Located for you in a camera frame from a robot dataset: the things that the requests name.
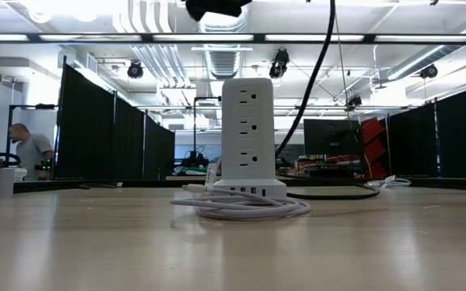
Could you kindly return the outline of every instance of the ceiling duct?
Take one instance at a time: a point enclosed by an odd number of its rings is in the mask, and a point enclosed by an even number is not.
[[[435,48],[424,48],[419,53],[403,61],[401,64],[388,70],[386,74],[381,74],[386,76],[381,80],[381,82],[390,82],[405,78],[463,47],[463,45],[448,44],[439,45]]]
[[[248,23],[248,7],[242,7],[238,17],[206,13],[199,23],[199,31],[203,33],[245,33]],[[205,44],[205,48],[225,48],[231,52],[205,52],[206,65],[210,77],[228,79],[236,76],[241,63],[242,53],[234,51],[240,44]]]

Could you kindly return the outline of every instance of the table surface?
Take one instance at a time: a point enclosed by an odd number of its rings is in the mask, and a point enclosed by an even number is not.
[[[256,222],[168,203],[186,196],[128,188],[0,200],[0,291],[466,290],[466,191],[393,188]]]

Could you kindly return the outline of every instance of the ceiling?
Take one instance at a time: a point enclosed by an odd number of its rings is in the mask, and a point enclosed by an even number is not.
[[[78,0],[78,6],[84,10],[96,0]],[[0,1],[0,32],[109,32],[116,33],[112,25],[111,13],[119,1],[104,0],[98,2],[99,15],[92,22],[81,22],[60,13],[46,24],[34,23],[28,17],[27,9],[16,1]],[[337,0],[337,18],[340,33],[460,33],[466,28],[466,1],[443,1],[430,6],[429,0]],[[156,15],[159,5],[155,4]],[[191,20],[180,2],[170,1],[168,21],[174,32],[197,32],[197,24]],[[246,32],[274,33],[325,33],[328,25],[328,1],[312,0],[254,0],[249,4]],[[192,51],[193,44],[180,44],[178,50],[190,80],[209,79],[205,68],[204,53]],[[102,44],[77,45],[78,51],[91,53],[108,69],[112,78],[119,82],[128,92],[155,93],[158,83],[146,70],[140,79],[128,79],[126,68],[130,60],[137,58],[128,45]],[[273,60],[278,45],[256,44],[251,52],[243,53],[241,74],[244,77],[268,77],[269,63]],[[317,83],[326,89],[315,86],[311,100],[315,105],[333,105],[332,95],[344,96],[345,85],[349,86],[375,65],[381,70],[393,67],[423,50],[421,45],[380,45],[375,50],[371,45],[332,44],[328,49]],[[0,44],[0,57],[22,57],[60,75],[57,68],[57,55],[62,49],[54,44]],[[308,75],[320,53],[320,45],[287,45],[292,63],[282,78],[282,83],[274,88],[275,105],[291,105],[301,102]],[[341,69],[341,56],[344,71]],[[402,103],[421,104],[425,99],[444,96],[466,86],[466,47],[436,61],[438,77],[426,79],[407,77],[397,81],[405,91]],[[370,102],[372,95],[369,78],[359,80],[354,92],[360,94],[363,104]],[[152,104],[145,95],[131,95],[140,104]]]

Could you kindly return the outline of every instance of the computer monitor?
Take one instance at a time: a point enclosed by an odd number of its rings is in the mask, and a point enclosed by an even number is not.
[[[305,119],[303,126],[305,154],[362,156],[361,126],[357,121]]]

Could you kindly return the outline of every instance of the white power strip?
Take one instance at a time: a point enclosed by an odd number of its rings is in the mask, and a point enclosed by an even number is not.
[[[222,178],[214,188],[286,197],[276,180],[273,84],[266,78],[229,79],[222,87]]]

